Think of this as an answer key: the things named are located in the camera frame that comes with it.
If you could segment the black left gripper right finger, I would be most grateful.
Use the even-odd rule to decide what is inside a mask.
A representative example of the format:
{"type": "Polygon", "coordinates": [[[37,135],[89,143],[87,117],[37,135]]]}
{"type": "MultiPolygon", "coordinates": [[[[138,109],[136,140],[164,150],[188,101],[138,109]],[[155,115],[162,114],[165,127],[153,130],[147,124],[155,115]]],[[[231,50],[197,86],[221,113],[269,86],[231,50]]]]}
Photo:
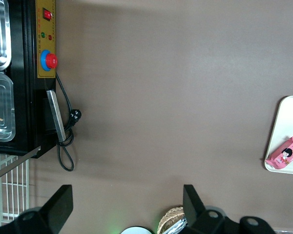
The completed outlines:
{"type": "Polygon", "coordinates": [[[183,209],[187,220],[184,234],[273,234],[263,219],[244,216],[234,222],[216,208],[206,208],[193,185],[184,185],[183,209]]]}

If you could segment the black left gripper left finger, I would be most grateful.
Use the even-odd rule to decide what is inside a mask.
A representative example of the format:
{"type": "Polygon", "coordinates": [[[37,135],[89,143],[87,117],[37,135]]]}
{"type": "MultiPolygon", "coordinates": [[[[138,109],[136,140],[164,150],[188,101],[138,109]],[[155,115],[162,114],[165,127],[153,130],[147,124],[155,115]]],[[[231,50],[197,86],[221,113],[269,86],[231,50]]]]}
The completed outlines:
{"type": "Polygon", "coordinates": [[[0,234],[58,234],[72,211],[72,186],[62,185],[42,207],[29,209],[1,226],[0,234]]]}

